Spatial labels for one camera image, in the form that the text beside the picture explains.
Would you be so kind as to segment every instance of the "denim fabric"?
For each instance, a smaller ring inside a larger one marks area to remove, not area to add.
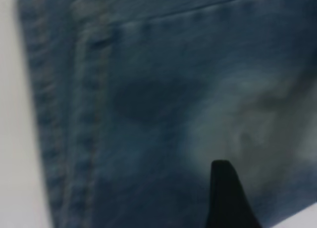
[[[215,159],[314,203],[315,1],[20,0],[56,227],[203,227]]]

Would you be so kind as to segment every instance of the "white background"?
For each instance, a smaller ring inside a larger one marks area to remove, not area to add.
[[[0,228],[51,228],[14,0],[0,0]],[[317,205],[275,228],[317,227]]]

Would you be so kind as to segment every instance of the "blue denim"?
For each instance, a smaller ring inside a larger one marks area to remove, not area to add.
[[[19,0],[55,226],[203,227],[215,159],[314,203],[315,1]]]

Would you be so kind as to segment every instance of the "jeans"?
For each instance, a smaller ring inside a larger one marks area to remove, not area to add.
[[[57,228],[197,228],[215,159],[269,227],[316,201],[316,0],[18,0]]]

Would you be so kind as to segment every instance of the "stitching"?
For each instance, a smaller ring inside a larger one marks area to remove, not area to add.
[[[63,156],[62,153],[62,129],[60,122],[58,120],[56,108],[58,107],[58,99],[56,97],[56,85],[55,85],[55,80],[54,80],[54,70],[53,70],[53,64],[52,64],[52,59],[49,58],[47,59],[50,54],[49,54],[49,49],[48,49],[48,42],[49,42],[49,37],[48,37],[48,30],[47,30],[47,16],[45,15],[45,10],[43,8],[43,5],[45,3],[45,0],[32,0],[35,9],[37,10],[37,14],[41,14],[43,21],[38,18],[38,22],[36,23],[35,27],[39,30],[39,39],[41,40],[41,43],[43,43],[43,49],[45,54],[45,60],[44,60],[44,66],[43,66],[43,75],[46,76],[44,78],[50,79],[49,80],[49,90],[45,91],[46,95],[51,95],[52,97],[49,97],[49,101],[47,102],[47,111],[52,117],[52,121],[49,123],[48,128],[52,130],[52,136],[53,136],[53,149],[57,154],[57,160],[58,160],[58,173],[60,178],[62,179],[63,183],[61,185],[61,192],[62,192],[62,206],[63,206],[63,197],[64,197],[64,192],[65,192],[65,186],[66,186],[66,177],[65,177],[65,157]]]
[[[98,23],[101,24],[101,26],[104,26],[107,21],[106,19],[106,14],[102,14],[99,16],[99,21]],[[100,57],[99,57],[99,63],[98,63],[98,85],[99,85],[99,90],[96,91],[96,113],[95,113],[95,128],[94,128],[94,144],[92,146],[92,152],[91,152],[91,157],[90,157],[90,171],[89,171],[89,177],[88,177],[88,183],[87,183],[87,193],[86,193],[86,202],[85,202],[85,213],[84,213],[84,218],[82,222],[82,227],[83,228],[89,228],[91,224],[91,214],[92,214],[92,205],[93,205],[93,189],[95,185],[95,175],[96,175],[96,155],[98,152],[98,134],[100,133],[100,127],[101,127],[101,117],[102,117],[102,103],[103,99],[105,98],[104,96],[104,91],[103,88],[106,84],[106,75],[107,72],[103,67],[107,66],[108,62],[108,55],[110,51],[110,46],[107,45],[100,51]]]
[[[157,15],[153,15],[153,16],[147,16],[147,17],[137,17],[135,19],[131,19],[131,20],[115,20],[112,21],[110,23],[110,25],[125,25],[125,24],[133,24],[133,23],[138,23],[138,22],[142,22],[142,21],[157,21],[157,20],[161,20],[164,18],[169,18],[169,17],[174,17],[177,15],[182,15],[182,14],[188,14],[191,12],[196,12],[196,11],[203,11],[206,9],[210,9],[210,8],[215,8],[215,7],[220,7],[226,4],[232,4],[238,1],[244,1],[244,0],[223,0],[223,1],[218,1],[212,4],[206,4],[206,5],[201,5],[198,7],[194,7],[194,8],[190,8],[190,9],[186,9],[186,10],[181,10],[181,11],[171,11],[170,13],[166,13],[166,14],[157,14]]]

